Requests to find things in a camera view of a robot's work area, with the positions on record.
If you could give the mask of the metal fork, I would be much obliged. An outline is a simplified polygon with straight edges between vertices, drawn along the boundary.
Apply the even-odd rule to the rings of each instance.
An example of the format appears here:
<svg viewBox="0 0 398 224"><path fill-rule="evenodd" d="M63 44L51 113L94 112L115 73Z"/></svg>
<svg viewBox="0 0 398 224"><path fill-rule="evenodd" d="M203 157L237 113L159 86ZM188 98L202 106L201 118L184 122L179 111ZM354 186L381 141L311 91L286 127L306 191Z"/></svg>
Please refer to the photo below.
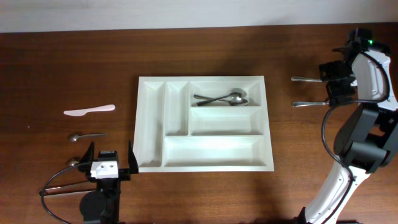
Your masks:
<svg viewBox="0 0 398 224"><path fill-rule="evenodd" d="M292 77L293 82L323 82L321 79L307 78L307 77Z"/></svg>
<svg viewBox="0 0 398 224"><path fill-rule="evenodd" d="M293 101L293 107L329 105L329 101Z"/></svg>

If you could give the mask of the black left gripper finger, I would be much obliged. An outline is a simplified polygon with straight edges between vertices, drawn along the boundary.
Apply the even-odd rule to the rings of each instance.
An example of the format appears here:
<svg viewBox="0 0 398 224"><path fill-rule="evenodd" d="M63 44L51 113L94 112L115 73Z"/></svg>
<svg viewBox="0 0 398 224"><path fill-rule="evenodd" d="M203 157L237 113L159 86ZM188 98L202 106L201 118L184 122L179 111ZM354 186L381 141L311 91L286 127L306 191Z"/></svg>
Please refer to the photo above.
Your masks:
<svg viewBox="0 0 398 224"><path fill-rule="evenodd" d="M133 152L133 145L132 141L129 140L129 148L128 148L128 164L129 164L129 173L130 174L138 174L139 173L139 166L137 163L137 159Z"/></svg>
<svg viewBox="0 0 398 224"><path fill-rule="evenodd" d="M95 143L92 141L88 147L88 150L85 152L83 157L80 159L80 164L92 162L94 159L94 152L95 152Z"/></svg>

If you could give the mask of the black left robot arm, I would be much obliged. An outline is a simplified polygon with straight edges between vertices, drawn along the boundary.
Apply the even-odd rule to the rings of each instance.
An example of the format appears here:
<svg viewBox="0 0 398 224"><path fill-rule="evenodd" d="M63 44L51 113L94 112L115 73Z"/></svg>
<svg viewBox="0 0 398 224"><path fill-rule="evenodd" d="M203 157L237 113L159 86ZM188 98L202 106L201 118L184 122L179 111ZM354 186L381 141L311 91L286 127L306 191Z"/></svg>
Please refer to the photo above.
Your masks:
<svg viewBox="0 0 398 224"><path fill-rule="evenodd" d="M128 145L129 167L119 167L117 151L100 151L94 158L95 144L90 143L88 150L79 161L78 170L86 175L96 188L83 196L80 213L84 223L119 223L119 205L121 182L130 181L133 174L139 173L137 159L132 143Z"/></svg>

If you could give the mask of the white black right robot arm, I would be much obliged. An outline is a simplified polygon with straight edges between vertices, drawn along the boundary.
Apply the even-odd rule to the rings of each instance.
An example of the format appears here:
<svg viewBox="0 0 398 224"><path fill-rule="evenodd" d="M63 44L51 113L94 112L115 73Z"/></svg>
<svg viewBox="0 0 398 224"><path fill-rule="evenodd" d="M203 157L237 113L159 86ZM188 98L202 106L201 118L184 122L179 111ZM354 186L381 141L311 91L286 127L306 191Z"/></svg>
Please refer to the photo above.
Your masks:
<svg viewBox="0 0 398 224"><path fill-rule="evenodd" d="M321 139L334 160L326 181L294 223L338 223L354 191L397 154L397 99L391 84L390 47L375 41L371 30L357 28L337 51L342 60L319 65L318 82L325 83L330 108L321 126ZM333 147L326 142L327 121L339 107L357 108L336 134Z"/></svg>

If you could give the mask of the large metal spoon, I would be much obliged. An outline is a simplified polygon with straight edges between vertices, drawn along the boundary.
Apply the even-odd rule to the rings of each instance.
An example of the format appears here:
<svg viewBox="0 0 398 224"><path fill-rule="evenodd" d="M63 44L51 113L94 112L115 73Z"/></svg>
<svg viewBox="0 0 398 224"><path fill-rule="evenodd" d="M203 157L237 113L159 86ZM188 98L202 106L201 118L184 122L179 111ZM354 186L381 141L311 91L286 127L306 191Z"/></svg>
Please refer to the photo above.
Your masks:
<svg viewBox="0 0 398 224"><path fill-rule="evenodd" d="M232 89L227 95L225 96L219 96L216 98L212 98L210 100L205 100L205 101L200 101L196 103L197 106L205 106L207 104L223 100L225 98L230 98L230 100L240 100L242 98L245 99L245 96L247 95L246 91L241 89L241 88L234 88Z"/></svg>
<svg viewBox="0 0 398 224"><path fill-rule="evenodd" d="M202 96L202 95L194 95L195 99L199 100L210 100L211 97ZM228 103L230 106L246 106L248 104L247 99L240 99L240 100L221 100L222 102Z"/></svg>

